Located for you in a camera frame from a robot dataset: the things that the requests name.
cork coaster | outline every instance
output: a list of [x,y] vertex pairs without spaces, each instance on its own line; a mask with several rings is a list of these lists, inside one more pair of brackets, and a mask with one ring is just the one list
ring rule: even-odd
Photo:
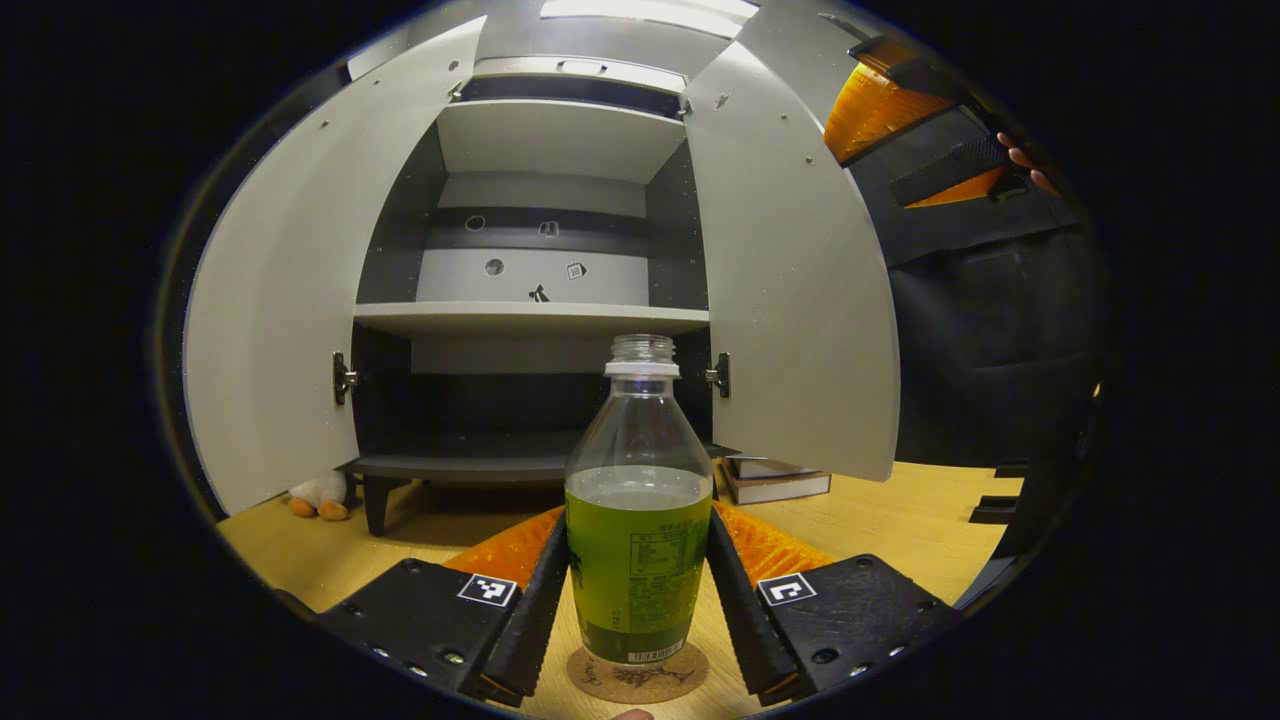
[[710,664],[691,643],[662,662],[618,665],[579,648],[568,659],[568,678],[589,696],[623,705],[650,705],[675,700],[707,680]]

person's hand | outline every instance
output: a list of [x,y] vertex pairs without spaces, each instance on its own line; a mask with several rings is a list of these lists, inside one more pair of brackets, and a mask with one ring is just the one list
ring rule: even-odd
[[1018,147],[1018,143],[1014,142],[1014,138],[1009,137],[1002,132],[997,132],[996,140],[998,140],[1001,145],[1009,149],[1010,160],[1018,163],[1019,165],[1032,172],[1032,182],[1036,183],[1036,187],[1043,190],[1044,192],[1052,192],[1053,195],[1060,195],[1057,192],[1057,188],[1053,187],[1053,183],[1048,182],[1048,178],[1044,177],[1044,173],[1039,172],[1039,168],[1037,168],[1036,164],[1032,163],[1030,158],[1028,158],[1027,154],[1023,152],[1021,147]]

green liquid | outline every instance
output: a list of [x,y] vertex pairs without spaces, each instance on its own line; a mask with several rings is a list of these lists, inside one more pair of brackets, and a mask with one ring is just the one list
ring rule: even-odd
[[710,520],[705,480],[643,465],[585,473],[568,486],[586,497],[564,493],[582,642],[613,662],[664,660],[694,619]]

white cabinet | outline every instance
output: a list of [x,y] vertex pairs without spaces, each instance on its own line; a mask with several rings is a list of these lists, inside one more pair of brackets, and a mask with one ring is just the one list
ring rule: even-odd
[[[568,63],[488,59],[483,77],[516,85],[475,97],[458,82],[483,23],[319,108],[219,223],[184,361],[224,509],[375,445],[406,473],[447,478],[516,477],[530,469],[493,454],[541,447],[525,475],[545,477],[603,400],[609,338],[632,332],[677,336],[677,398],[708,442],[884,479],[899,382],[887,277],[856,188],[795,94],[731,45],[687,87],[600,60],[613,76],[575,67],[573,82],[525,94],[559,94],[540,97],[494,94]],[[684,99],[692,114],[677,111]],[[485,277],[485,258],[504,254],[513,261]],[[504,272],[517,284],[484,284]],[[547,273],[559,284],[536,279]],[[369,379],[344,405],[335,351]],[[701,378],[719,354],[728,397]],[[420,425],[370,419],[406,405]],[[416,439],[370,442],[389,428]]]

orange feet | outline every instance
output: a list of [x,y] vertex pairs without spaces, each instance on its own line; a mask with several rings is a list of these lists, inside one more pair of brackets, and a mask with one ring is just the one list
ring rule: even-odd
[[311,503],[302,500],[301,497],[291,497],[289,512],[293,512],[298,518],[311,518],[316,514],[316,509],[311,507]]
[[346,520],[347,509],[339,502],[326,500],[320,503],[320,516],[325,520]]

